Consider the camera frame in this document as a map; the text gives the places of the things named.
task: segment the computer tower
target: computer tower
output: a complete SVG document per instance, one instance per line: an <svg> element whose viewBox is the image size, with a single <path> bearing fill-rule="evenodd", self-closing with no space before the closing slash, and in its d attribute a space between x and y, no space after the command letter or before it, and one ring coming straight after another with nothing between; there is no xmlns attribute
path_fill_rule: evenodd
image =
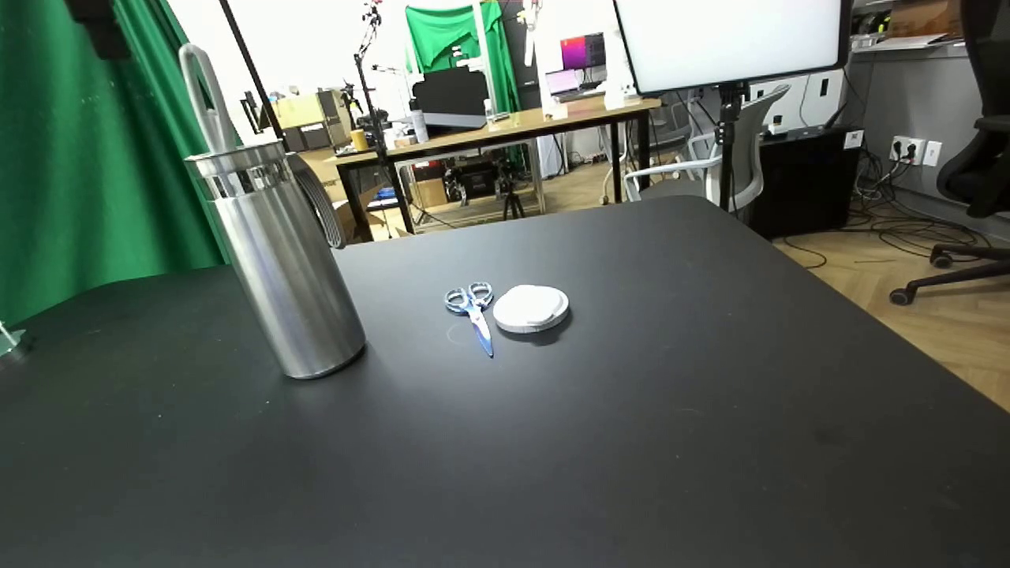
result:
<svg viewBox="0 0 1010 568"><path fill-rule="evenodd" d="M858 147L846 147L846 130L760 145L764 191L747 224L760 235L841 229L849 220Z"/></svg>

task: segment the stainless steel canister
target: stainless steel canister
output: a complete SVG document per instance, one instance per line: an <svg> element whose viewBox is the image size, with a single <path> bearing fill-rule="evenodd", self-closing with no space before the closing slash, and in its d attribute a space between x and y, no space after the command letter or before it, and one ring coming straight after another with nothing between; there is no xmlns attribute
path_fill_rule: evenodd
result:
<svg viewBox="0 0 1010 568"><path fill-rule="evenodd" d="M281 142L195 155L190 165L214 199L285 376L315 377L346 366L366 333Z"/></svg>

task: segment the computer monitor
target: computer monitor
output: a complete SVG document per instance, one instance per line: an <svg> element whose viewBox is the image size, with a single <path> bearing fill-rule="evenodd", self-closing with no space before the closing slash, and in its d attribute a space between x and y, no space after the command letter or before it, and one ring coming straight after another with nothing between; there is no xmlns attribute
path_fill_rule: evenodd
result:
<svg viewBox="0 0 1010 568"><path fill-rule="evenodd" d="M486 123L486 80L468 67L427 71L414 85L411 110L420 110L428 134L481 130Z"/></svg>
<svg viewBox="0 0 1010 568"><path fill-rule="evenodd" d="M562 70L606 67L604 33L562 37Z"/></svg>
<svg viewBox="0 0 1010 568"><path fill-rule="evenodd" d="M849 58L851 0L611 0L639 91L835 70Z"/></svg>

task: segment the scissors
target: scissors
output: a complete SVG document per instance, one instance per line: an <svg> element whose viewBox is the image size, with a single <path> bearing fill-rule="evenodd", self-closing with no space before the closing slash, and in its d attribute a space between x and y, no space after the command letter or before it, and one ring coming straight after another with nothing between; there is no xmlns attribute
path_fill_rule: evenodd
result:
<svg viewBox="0 0 1010 568"><path fill-rule="evenodd" d="M484 309L488 309L497 301L497 287L486 282L454 287L445 292L445 309L454 314L469 314L469 325L478 329L481 351L493 361L497 344L493 344L493 329L484 317Z"/></svg>

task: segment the wooden desk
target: wooden desk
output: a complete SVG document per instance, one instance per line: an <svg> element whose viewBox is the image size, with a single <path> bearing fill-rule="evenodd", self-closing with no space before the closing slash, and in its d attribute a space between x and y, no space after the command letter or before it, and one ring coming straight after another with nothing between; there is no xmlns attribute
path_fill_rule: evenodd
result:
<svg viewBox="0 0 1010 568"><path fill-rule="evenodd" d="M701 199L337 262L368 347L318 381L232 270L24 323L0 565L1010 565L1010 416ZM486 361L441 309L468 282L573 317Z"/></svg>
<svg viewBox="0 0 1010 568"><path fill-rule="evenodd" d="M618 181L621 181L618 123L639 119L639 162L648 165L651 162L648 113L657 110L657 107L659 107L657 99L642 99L642 102L627 102L625 107L606 110L604 99L587 99L587 102L569 103L569 116L560 116L560 119L545 116L541 107L530 107L530 110L507 113L504 119L488 123L484 130L450 131L450 134L438 134L438 140L428 140L428 142L420 142L420 145L391 147L388 151L388 166L391 166L391 181L395 181L395 190L399 190L403 227L414 232L407 194L403 194L400 181L395 173L399 165L420 162L420 159L437 159L437 155L459 155L459 151L469 151L469 147L507 145L507 142L522 142L522 140L553 134L553 131L564 131L564 130L587 130L587 126L608 126L608 155L611 155L608 166L611 166L611 181L617 181L611 199L621 201L621 190L618 190ZM355 166L374 166L377 162L380 162L377 151L336 159L336 166L337 166L342 183L346 190L349 212L355 212L359 235L368 235L368 224L366 224L363 206L357 201L357 190L355 190L349 170Z"/></svg>

